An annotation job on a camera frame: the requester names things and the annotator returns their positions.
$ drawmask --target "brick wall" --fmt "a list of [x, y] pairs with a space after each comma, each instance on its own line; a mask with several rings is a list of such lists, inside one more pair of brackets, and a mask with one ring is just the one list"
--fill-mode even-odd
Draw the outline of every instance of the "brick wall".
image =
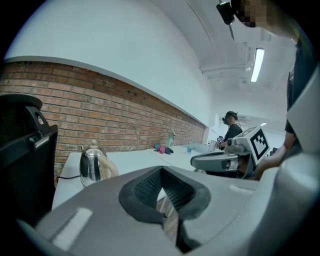
[[134, 151], [164, 144], [171, 128], [175, 145], [201, 143], [205, 126], [160, 99], [115, 78], [50, 62], [6, 64], [0, 94], [33, 95], [42, 113], [58, 125], [55, 173], [71, 152], [92, 139], [107, 152]]

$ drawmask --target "kettle lid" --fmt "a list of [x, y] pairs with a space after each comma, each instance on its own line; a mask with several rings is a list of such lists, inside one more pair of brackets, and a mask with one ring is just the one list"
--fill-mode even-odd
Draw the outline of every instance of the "kettle lid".
[[100, 155], [106, 156], [106, 152], [103, 150], [103, 148], [98, 146], [98, 142], [95, 139], [91, 141], [90, 146], [86, 147], [83, 150], [83, 153], [88, 156], [100, 156]]

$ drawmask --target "ceiling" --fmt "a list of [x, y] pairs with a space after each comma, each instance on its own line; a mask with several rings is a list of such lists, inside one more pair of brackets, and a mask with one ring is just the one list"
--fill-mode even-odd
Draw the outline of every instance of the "ceiling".
[[[231, 25], [233, 39], [216, 8], [218, 0], [149, 1], [162, 10], [189, 41], [214, 94], [263, 93], [286, 99], [288, 73], [295, 61], [295, 45], [290, 39], [275, 37], [260, 28], [247, 28], [237, 19]], [[265, 53], [259, 77], [253, 83], [250, 81], [258, 47], [264, 48]]]

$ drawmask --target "stainless steel kettle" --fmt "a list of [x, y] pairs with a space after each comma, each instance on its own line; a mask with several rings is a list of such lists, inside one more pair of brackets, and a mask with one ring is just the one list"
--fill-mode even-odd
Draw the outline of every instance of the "stainless steel kettle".
[[81, 146], [80, 179], [83, 187], [119, 175], [116, 165], [107, 158], [106, 152], [97, 144], [93, 139], [89, 147], [84, 149]]

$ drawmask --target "man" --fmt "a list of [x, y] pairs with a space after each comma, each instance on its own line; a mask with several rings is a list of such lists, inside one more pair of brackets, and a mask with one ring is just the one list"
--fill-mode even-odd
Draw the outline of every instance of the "man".
[[222, 120], [223, 120], [223, 123], [228, 126], [228, 131], [224, 136], [223, 142], [222, 143], [217, 142], [215, 144], [215, 147], [221, 150], [223, 150], [226, 147], [228, 139], [236, 137], [237, 135], [242, 133], [241, 126], [238, 122], [237, 113], [233, 111], [228, 111], [225, 114], [225, 117], [222, 118]]
[[[295, 21], [272, 0], [231, 0], [231, 7], [237, 18], [247, 27], [260, 27], [272, 35], [290, 38], [296, 43], [295, 64], [287, 81], [287, 111], [289, 111], [308, 83], [317, 64], [309, 40], [299, 30]], [[278, 167], [284, 159], [302, 151], [288, 120], [285, 131], [283, 145], [272, 156], [265, 157], [260, 162], [253, 177], [255, 180], [260, 180], [265, 170]]]

